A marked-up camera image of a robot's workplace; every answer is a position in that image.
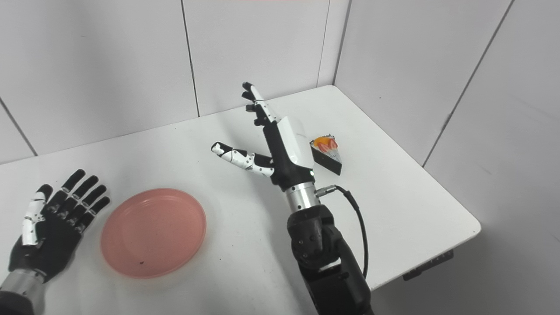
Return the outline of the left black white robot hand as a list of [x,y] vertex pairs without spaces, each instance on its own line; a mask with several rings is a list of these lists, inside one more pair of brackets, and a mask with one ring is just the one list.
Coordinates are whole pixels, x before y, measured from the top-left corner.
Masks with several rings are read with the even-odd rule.
[[31,198],[8,263],[8,271],[30,271],[44,283],[66,269],[84,233],[109,203],[97,176],[76,170],[60,187],[41,185]]

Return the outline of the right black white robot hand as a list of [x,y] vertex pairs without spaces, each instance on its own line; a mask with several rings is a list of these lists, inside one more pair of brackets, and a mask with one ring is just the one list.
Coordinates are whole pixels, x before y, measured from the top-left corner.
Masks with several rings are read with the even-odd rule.
[[222,142],[215,142],[211,151],[240,169],[270,178],[283,192],[298,184],[313,184],[315,162],[302,123],[276,113],[250,82],[243,82],[242,87],[242,97],[252,102],[245,110],[255,113],[254,125],[262,128],[270,155],[235,149]]

